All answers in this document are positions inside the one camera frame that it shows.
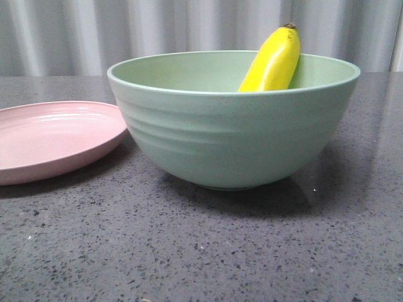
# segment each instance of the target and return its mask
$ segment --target curtain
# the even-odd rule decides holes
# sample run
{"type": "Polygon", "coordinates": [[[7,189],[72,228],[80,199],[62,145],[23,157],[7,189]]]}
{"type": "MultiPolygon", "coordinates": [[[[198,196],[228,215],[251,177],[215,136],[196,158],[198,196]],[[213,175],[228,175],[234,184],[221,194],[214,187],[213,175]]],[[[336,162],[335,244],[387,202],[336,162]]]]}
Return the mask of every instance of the curtain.
{"type": "Polygon", "coordinates": [[[401,0],[0,0],[0,76],[102,75],[144,55],[257,50],[290,21],[303,53],[403,71],[401,0]]]}

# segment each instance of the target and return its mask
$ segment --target pink plate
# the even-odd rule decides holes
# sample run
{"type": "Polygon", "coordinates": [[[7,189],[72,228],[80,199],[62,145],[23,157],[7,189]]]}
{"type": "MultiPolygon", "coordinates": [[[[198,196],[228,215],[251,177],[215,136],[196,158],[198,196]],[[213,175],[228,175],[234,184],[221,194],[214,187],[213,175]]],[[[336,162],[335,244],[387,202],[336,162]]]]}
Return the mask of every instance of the pink plate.
{"type": "Polygon", "coordinates": [[[0,186],[76,170],[111,152],[127,134],[117,106],[90,101],[0,109],[0,186]]]}

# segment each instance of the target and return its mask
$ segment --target gray speckled countertop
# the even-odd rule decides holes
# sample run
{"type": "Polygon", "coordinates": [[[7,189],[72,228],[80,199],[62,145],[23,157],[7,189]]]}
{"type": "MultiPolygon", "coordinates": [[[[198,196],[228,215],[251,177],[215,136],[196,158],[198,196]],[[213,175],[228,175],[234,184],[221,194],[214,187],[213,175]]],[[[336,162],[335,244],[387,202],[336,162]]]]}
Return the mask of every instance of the gray speckled countertop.
{"type": "MultiPolygon", "coordinates": [[[[321,155],[250,191],[170,176],[129,136],[0,187],[0,301],[403,301],[402,96],[364,73],[321,155]]],[[[68,99],[115,102],[105,77],[0,78],[0,108],[68,99]]]]}

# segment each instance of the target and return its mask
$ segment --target green bowl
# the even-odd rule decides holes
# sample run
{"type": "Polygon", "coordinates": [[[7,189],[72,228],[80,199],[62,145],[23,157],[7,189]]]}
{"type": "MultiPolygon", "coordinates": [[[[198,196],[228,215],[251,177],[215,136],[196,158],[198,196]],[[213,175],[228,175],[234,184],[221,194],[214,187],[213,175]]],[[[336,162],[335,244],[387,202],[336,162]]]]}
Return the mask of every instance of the green bowl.
{"type": "Polygon", "coordinates": [[[301,54],[290,88],[236,92],[256,52],[141,57],[108,69],[128,130],[170,174],[241,190],[289,176],[313,160],[343,117],[360,70],[301,54]]]}

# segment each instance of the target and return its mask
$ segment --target yellow banana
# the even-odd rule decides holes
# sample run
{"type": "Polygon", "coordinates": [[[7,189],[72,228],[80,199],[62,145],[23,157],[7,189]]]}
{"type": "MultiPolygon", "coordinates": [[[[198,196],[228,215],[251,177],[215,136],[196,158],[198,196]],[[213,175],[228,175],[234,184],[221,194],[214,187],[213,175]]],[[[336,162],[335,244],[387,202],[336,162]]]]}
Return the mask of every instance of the yellow banana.
{"type": "Polygon", "coordinates": [[[287,89],[301,46],[294,23],[279,27],[263,43],[238,91],[287,89]]]}

